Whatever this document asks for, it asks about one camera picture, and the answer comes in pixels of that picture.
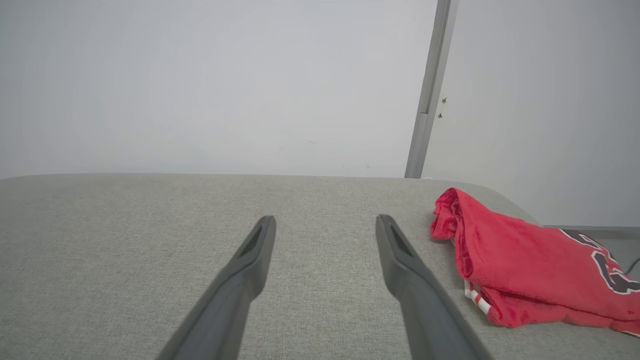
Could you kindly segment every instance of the red towel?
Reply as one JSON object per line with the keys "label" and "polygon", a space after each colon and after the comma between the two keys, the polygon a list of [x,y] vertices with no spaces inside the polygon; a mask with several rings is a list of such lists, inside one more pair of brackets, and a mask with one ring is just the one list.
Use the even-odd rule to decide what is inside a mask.
{"label": "red towel", "polygon": [[640,282],[597,242],[494,213],[450,188],[436,201],[434,239],[455,236],[465,295],[491,322],[565,321],[640,337]]}

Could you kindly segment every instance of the red cloth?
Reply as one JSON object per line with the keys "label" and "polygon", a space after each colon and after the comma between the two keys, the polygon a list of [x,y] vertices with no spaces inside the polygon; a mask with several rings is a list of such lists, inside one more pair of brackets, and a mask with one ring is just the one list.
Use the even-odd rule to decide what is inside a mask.
{"label": "red cloth", "polygon": [[455,236],[467,296],[493,323],[565,321],[640,337],[640,283],[597,242],[494,213],[455,188],[438,198],[435,214],[431,236]]}

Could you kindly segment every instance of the gray fabric surface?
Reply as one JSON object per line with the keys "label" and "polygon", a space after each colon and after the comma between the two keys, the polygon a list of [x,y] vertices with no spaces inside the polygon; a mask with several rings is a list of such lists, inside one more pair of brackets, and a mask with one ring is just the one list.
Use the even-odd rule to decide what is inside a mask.
{"label": "gray fabric surface", "polygon": [[375,216],[392,215],[496,359],[637,359],[640,340],[565,323],[505,329],[463,296],[453,247],[429,239],[448,187],[344,177],[95,174],[0,181],[0,357],[153,358],[262,215],[276,242],[241,359],[408,359]]}

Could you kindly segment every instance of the white wall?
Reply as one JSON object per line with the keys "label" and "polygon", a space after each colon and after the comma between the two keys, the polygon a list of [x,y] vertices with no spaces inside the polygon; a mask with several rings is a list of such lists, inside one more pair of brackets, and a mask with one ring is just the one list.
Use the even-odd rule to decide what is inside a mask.
{"label": "white wall", "polygon": [[460,0],[423,177],[640,226],[640,1]]}
{"label": "white wall", "polygon": [[0,3],[0,178],[402,177],[436,0]]}

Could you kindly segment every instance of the towel fold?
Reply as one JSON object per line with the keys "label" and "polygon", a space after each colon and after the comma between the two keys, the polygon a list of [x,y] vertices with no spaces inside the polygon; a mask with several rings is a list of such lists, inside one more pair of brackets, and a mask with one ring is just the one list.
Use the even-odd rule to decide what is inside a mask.
{"label": "towel fold", "polygon": [[565,321],[640,337],[640,282],[596,241],[495,213],[450,188],[431,237],[454,238],[465,295],[506,327]]}

